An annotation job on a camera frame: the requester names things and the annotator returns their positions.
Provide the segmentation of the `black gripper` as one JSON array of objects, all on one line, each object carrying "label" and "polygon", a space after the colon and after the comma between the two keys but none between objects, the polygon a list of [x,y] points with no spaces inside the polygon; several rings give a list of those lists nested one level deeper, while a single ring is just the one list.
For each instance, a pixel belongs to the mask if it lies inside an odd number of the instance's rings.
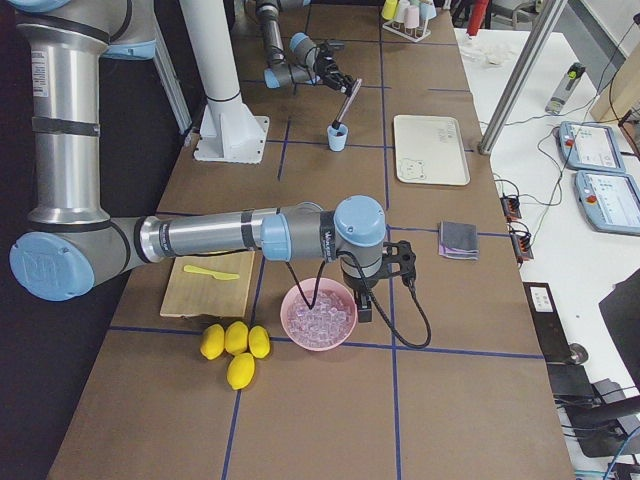
[{"label": "black gripper", "polygon": [[375,279],[358,278],[349,275],[348,273],[342,273],[345,284],[352,289],[354,300],[356,303],[358,322],[372,321],[372,300],[370,292],[375,287]]},{"label": "black gripper", "polygon": [[331,55],[319,55],[314,63],[314,71],[322,83],[341,94],[349,95],[353,78],[339,70]]}]

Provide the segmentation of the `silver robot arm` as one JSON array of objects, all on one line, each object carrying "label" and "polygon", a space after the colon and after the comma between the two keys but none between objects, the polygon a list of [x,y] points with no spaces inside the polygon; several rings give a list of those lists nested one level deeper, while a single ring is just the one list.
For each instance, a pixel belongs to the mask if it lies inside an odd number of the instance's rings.
[{"label": "silver robot arm", "polygon": [[339,261],[358,305],[389,275],[380,204],[355,195],[176,219],[114,218],[100,204],[99,61],[156,56],[150,1],[16,1],[31,48],[37,202],[10,251],[16,280],[49,301],[81,296],[166,258],[260,251],[271,261]]},{"label": "silver robot arm", "polygon": [[339,68],[335,53],[345,45],[336,40],[314,42],[306,33],[297,32],[289,41],[293,61],[287,59],[279,17],[284,11],[306,7],[310,1],[262,0],[255,2],[255,14],[262,34],[266,62],[264,81],[268,88],[293,84],[322,84],[350,97],[356,80]]}]

